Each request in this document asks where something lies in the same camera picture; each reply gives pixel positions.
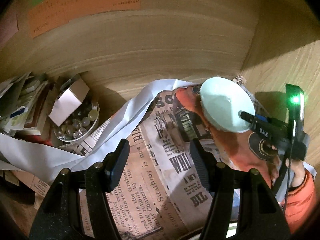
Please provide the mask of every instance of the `book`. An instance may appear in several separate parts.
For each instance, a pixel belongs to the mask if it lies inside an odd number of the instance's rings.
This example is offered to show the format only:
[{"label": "book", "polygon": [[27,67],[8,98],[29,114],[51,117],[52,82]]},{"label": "book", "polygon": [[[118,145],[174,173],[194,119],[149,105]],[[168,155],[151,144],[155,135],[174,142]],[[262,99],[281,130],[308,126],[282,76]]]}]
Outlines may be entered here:
[{"label": "book", "polygon": [[45,128],[46,130],[49,129],[49,126],[46,125],[47,121],[47,112],[48,112],[48,106],[49,106],[49,85],[46,86],[41,94],[38,97],[37,102],[33,105],[26,123],[23,127],[23,130],[20,131],[22,134],[29,134],[29,135],[42,135]]},{"label": "book", "polygon": [[44,88],[47,87],[48,83],[48,81],[44,81],[39,85],[39,87],[35,91],[19,97],[16,109],[20,107],[25,107],[28,110],[12,118],[7,117],[1,120],[0,127],[3,128],[4,132],[10,133],[11,130],[13,130],[14,132],[23,130],[31,109],[37,102],[38,97],[42,93]]},{"label": "book", "polygon": [[9,117],[19,108],[17,101],[30,73],[27,72],[18,78],[14,77],[0,84],[0,117]]}]

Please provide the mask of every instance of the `hand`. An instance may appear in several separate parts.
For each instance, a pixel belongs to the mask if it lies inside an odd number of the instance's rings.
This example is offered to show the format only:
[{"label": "hand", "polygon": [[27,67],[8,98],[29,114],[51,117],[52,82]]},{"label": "hand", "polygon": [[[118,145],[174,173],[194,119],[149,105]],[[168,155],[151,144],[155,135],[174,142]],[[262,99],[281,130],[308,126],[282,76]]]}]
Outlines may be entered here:
[{"label": "hand", "polygon": [[272,161],[267,161],[267,167],[270,178],[274,183],[276,179],[279,177],[279,171],[277,169],[277,167],[280,165],[278,149],[274,145],[271,145],[268,141],[263,141],[262,149],[269,157],[272,158]]},{"label": "hand", "polygon": [[[286,159],[285,165],[289,165],[289,159]],[[291,183],[291,187],[299,187],[305,178],[305,170],[303,166],[303,161],[301,160],[291,160],[291,170],[294,172],[294,177]]]}]

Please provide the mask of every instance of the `crumpled white paper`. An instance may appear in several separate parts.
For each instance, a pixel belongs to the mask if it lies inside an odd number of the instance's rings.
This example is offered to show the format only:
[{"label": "crumpled white paper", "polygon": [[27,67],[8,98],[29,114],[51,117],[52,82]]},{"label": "crumpled white paper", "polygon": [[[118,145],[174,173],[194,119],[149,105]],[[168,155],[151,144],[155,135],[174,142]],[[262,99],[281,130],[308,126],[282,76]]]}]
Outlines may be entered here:
[{"label": "crumpled white paper", "polygon": [[[0,159],[50,184],[62,168],[70,168],[72,171],[85,170],[95,162],[102,161],[107,153],[113,152],[119,141],[127,138],[136,128],[149,105],[161,91],[172,91],[193,84],[177,79],[162,79],[146,85],[112,118],[87,157],[47,145],[21,141],[0,133]],[[0,163],[0,170],[12,169],[5,164]]]}]

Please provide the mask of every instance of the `black clamp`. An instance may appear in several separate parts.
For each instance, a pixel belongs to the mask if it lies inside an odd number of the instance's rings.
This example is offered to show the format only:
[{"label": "black clamp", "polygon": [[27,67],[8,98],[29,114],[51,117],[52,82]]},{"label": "black clamp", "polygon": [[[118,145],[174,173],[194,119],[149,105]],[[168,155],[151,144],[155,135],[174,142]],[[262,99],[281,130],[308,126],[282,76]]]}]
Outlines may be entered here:
[{"label": "black clamp", "polygon": [[257,169],[233,170],[205,152],[197,139],[190,142],[190,154],[202,186],[214,193],[199,240],[226,238],[235,188],[240,189],[238,225],[236,235],[228,239],[283,240],[290,237],[284,214]]},{"label": "black clamp", "polygon": [[[118,186],[129,156],[129,142],[121,139],[116,150],[103,162],[85,171],[60,171],[45,196],[29,234],[30,240],[105,240],[118,239],[105,192]],[[89,216],[94,238],[83,233],[79,189],[86,189]]]}]

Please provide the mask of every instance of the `black tool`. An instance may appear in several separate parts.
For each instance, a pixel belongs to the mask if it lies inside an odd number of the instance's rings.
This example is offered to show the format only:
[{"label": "black tool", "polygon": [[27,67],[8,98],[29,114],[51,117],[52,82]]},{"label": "black tool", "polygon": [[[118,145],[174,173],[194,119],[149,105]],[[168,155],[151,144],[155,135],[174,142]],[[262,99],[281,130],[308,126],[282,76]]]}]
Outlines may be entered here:
[{"label": "black tool", "polygon": [[[118,239],[105,192],[118,184],[129,156],[129,142],[121,139],[118,147],[108,153],[103,162],[96,162],[85,171],[60,171],[39,211],[30,231],[30,240]],[[94,238],[83,233],[79,189],[86,189],[89,216]]]},{"label": "black tool", "polygon": [[204,151],[198,139],[190,142],[190,154],[202,186],[214,193],[199,240],[226,238],[235,188],[241,190],[238,225],[236,234],[228,239],[284,240],[290,237],[282,210],[257,169],[237,171],[217,162],[211,153]]},{"label": "black tool", "polygon": [[304,124],[304,92],[299,86],[286,84],[287,108],[289,111],[288,123],[275,118],[252,115],[241,112],[240,117],[251,124],[251,130],[256,132],[261,139],[276,146],[283,152],[279,177],[273,184],[272,191],[276,199],[281,202],[287,195],[289,184],[294,176],[293,172],[285,165],[286,159],[305,160],[309,135],[303,131]]}]

